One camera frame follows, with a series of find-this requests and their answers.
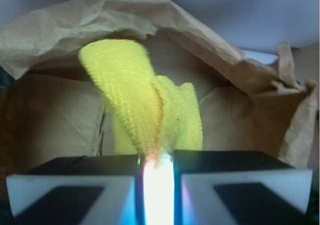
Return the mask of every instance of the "brown paper bag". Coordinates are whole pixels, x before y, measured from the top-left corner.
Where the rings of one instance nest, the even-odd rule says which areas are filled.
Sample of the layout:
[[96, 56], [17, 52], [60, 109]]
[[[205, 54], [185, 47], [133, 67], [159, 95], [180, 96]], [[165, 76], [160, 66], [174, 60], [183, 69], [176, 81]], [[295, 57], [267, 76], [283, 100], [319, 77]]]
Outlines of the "brown paper bag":
[[316, 84], [296, 84], [288, 44], [276, 71], [170, 0], [73, 0], [0, 29], [0, 65], [18, 80], [0, 92], [2, 190], [5, 176], [55, 157], [114, 153], [110, 118], [77, 59], [104, 38], [141, 42], [158, 75], [194, 84], [205, 150], [259, 150], [306, 166]]

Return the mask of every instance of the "glowing light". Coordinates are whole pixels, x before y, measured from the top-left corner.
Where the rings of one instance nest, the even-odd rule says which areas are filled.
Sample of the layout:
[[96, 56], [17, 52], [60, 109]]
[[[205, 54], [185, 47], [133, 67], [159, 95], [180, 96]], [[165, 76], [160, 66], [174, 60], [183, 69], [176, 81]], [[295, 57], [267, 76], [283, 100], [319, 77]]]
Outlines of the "glowing light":
[[146, 225], [174, 224], [174, 166], [164, 155], [158, 167], [147, 163], [143, 171]]

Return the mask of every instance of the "yellow cloth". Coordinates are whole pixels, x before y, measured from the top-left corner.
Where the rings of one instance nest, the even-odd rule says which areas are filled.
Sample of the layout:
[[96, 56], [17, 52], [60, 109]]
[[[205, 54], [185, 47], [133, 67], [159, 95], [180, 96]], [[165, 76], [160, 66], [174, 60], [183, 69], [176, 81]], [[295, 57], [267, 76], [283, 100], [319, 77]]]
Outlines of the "yellow cloth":
[[156, 76], [141, 44], [124, 39], [92, 42], [80, 50], [79, 60], [112, 113], [116, 153], [157, 156], [174, 149], [202, 149], [193, 85], [176, 86]]

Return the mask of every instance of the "yellow towel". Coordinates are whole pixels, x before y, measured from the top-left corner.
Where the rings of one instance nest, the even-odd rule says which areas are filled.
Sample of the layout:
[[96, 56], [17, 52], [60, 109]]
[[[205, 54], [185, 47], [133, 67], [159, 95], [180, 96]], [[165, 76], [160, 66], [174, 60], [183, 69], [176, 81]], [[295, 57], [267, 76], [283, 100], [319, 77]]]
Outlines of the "yellow towel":
[[158, 158], [174, 149], [201, 150], [202, 124], [191, 83], [156, 76], [147, 50], [133, 40], [104, 39], [79, 52], [112, 113], [118, 154]]

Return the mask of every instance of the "crumpled paper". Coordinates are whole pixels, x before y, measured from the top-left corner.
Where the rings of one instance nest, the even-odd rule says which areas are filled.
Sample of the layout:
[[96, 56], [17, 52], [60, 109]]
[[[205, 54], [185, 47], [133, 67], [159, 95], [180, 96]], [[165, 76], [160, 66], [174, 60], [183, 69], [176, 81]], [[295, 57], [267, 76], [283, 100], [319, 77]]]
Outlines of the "crumpled paper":
[[288, 44], [277, 71], [170, 0], [73, 0], [0, 29], [0, 65], [18, 80], [0, 92], [2, 187], [55, 157], [114, 153], [110, 117], [76, 56], [104, 38], [139, 41], [157, 75], [194, 84], [205, 150], [260, 150], [306, 166], [316, 83], [296, 84]]

